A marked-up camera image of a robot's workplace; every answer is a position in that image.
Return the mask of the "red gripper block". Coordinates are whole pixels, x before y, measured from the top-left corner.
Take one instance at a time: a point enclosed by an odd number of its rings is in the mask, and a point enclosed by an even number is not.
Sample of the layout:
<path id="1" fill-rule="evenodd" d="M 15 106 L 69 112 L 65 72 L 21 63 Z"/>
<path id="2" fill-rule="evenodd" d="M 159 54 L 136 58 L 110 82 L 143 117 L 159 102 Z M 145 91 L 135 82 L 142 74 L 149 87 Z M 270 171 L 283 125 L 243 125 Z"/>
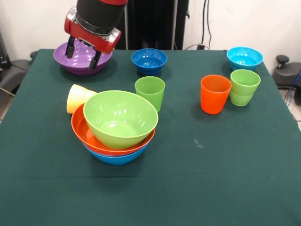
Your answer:
<path id="1" fill-rule="evenodd" d="M 73 6 L 65 18 L 64 30 L 70 35 L 67 42 L 65 55 L 67 58 L 73 57 L 75 38 L 83 41 L 95 49 L 95 55 L 89 64 L 89 69 L 94 70 L 98 65 L 102 52 L 110 53 L 114 50 L 121 37 L 121 31 L 117 28 L 114 28 L 111 33 L 106 35 L 91 33 L 77 22 L 76 13 L 76 7 Z"/>

